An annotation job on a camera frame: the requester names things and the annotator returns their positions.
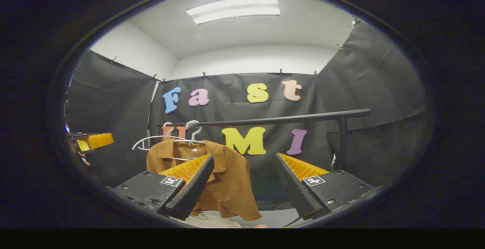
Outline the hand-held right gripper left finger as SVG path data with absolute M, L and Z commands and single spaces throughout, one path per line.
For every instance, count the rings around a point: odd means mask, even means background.
M 143 210 L 185 220 L 199 201 L 213 169 L 214 158 L 208 154 L 160 173 L 143 171 L 107 189 Z

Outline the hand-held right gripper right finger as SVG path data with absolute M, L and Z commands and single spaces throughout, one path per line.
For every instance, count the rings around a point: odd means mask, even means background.
M 345 170 L 329 172 L 302 160 L 277 153 L 275 171 L 299 217 L 317 219 L 370 199 L 379 186 Z

